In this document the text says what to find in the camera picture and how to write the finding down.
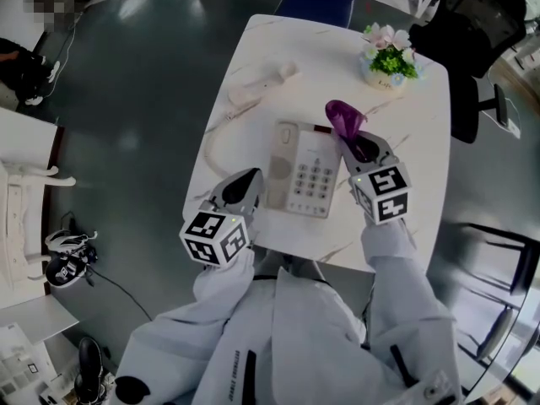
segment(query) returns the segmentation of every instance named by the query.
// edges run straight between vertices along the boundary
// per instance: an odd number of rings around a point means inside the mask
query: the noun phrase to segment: green leaves
[[[377,57],[370,65],[372,71],[381,71],[387,75],[401,73],[407,78],[417,78],[414,65],[407,63],[402,57],[403,51],[397,50],[394,46],[388,46],[384,50],[379,50]]]

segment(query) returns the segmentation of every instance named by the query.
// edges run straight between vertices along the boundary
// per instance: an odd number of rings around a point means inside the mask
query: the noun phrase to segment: white flower pot
[[[370,62],[366,61],[363,56],[360,57],[360,72],[364,76],[365,82],[374,89],[398,94],[401,93],[407,85],[407,79],[405,77],[403,77],[401,84],[396,85],[392,82],[391,75],[380,71],[370,70]]]

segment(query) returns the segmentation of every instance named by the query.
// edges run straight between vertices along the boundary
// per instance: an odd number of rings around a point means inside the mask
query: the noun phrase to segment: potted plant
[[[424,68],[416,61],[408,32],[395,31],[390,25],[368,25],[360,67],[365,82],[379,90],[401,91],[407,78],[422,78]]]

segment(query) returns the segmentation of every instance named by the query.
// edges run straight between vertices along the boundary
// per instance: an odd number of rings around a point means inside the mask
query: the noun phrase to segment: black chair back
[[[481,78],[525,37],[525,13],[525,0],[440,0],[427,26],[413,26],[411,42],[446,68]]]

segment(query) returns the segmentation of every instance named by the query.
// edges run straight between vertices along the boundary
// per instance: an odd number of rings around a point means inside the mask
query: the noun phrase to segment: cable
[[[76,19],[75,21],[73,21],[73,25],[75,25],[75,23],[77,23],[77,22],[78,22],[78,19]],[[66,44],[68,43],[68,40],[69,40],[69,35],[67,35],[67,36],[66,36],[66,39],[64,39],[64,42],[62,43],[62,47],[60,48],[60,51],[57,53],[57,57],[54,59],[55,62],[56,62],[56,61],[60,58],[60,56],[62,55],[62,53],[63,53],[63,51],[64,51],[64,48],[65,48]]]
[[[86,267],[92,272],[92,273],[95,273],[97,274],[100,278],[103,278],[104,280],[106,280],[107,282],[109,282],[110,284],[113,284],[115,285],[116,287],[118,287],[119,289],[121,289],[124,293],[126,293],[127,296],[129,296],[129,298],[131,300],[133,300],[133,303],[135,303],[135,305],[137,305],[141,311],[144,312],[144,315],[146,315],[146,317],[152,321],[152,317],[148,314],[148,312],[141,306],[141,304],[137,301],[137,299],[135,299],[135,297],[133,297],[128,291],[126,291],[121,285],[119,285],[118,283],[116,283],[114,280],[111,280],[109,278],[107,278],[106,276],[104,276],[103,274],[101,273],[98,273],[96,272],[89,264],[86,265]]]
[[[231,174],[228,171],[221,168],[217,164],[217,162],[213,159],[212,157],[213,143],[215,142],[218,135],[225,129],[226,126],[229,125],[229,123],[232,120],[242,116],[244,113],[249,111],[251,108],[254,108],[258,104],[259,103],[256,102],[255,104],[250,104],[244,108],[235,109],[233,111],[227,112],[223,120],[221,120],[216,126],[214,126],[212,129],[209,129],[206,132],[208,133],[208,137],[206,138],[206,141],[204,142],[202,156],[206,162],[206,165],[208,165],[208,168],[210,168],[210,170],[212,170],[214,173],[216,173],[216,175],[218,175],[222,179],[226,179],[227,177],[231,176]]]
[[[491,78],[489,77],[489,74],[491,73],[491,69],[493,68],[493,66],[491,66],[489,69],[488,69],[488,74],[487,74],[487,78],[488,78],[488,81],[489,83],[491,84],[491,87],[492,88],[495,88],[495,84],[493,84],[493,81],[491,81]],[[512,102],[511,99],[508,99],[508,98],[505,98],[505,100],[508,100],[510,102],[510,105],[512,105],[512,108],[514,108],[514,111],[516,112],[516,115],[517,115],[517,122],[518,122],[518,128],[520,130],[520,133],[523,132],[523,129],[521,127],[521,116],[520,116],[520,112],[517,110],[516,106],[514,105],[514,102]],[[496,121],[490,114],[488,114],[486,111],[482,111],[483,114],[485,114],[486,116],[488,116],[491,120],[493,120],[495,122],[495,124],[500,127],[501,129],[511,133],[511,134],[514,134],[512,131],[508,130],[506,127],[504,126],[501,126],[499,124],[498,121]]]
[[[69,227],[67,228],[64,228],[63,227],[63,223],[64,223],[64,219],[67,217],[67,216],[71,216],[71,218],[75,218],[75,215],[73,214],[73,212],[71,210],[69,210],[67,213],[65,213],[61,218],[60,218],[60,230],[68,230]]]
[[[73,24],[73,36],[71,38],[71,42],[69,43],[69,46],[67,47],[66,61],[64,62],[63,66],[61,67],[61,69],[57,73],[57,79],[54,80],[54,85],[52,86],[51,93],[49,93],[47,96],[44,96],[44,99],[48,98],[49,96],[51,96],[54,93],[54,89],[57,87],[57,82],[58,82],[58,79],[60,78],[60,74],[62,73],[62,71],[64,70],[66,65],[68,64],[69,50],[71,48],[71,45],[73,45],[73,41],[75,40],[75,31],[76,31],[76,29],[77,29],[77,23]]]
[[[493,123],[495,123],[500,129],[502,129],[503,131],[505,132],[508,132],[508,133],[512,133],[512,131],[504,126],[502,126],[501,124],[499,124],[498,121],[496,121],[490,114],[488,114],[486,111],[482,111],[482,114],[485,114],[486,116],[489,117],[489,120],[492,120]]]

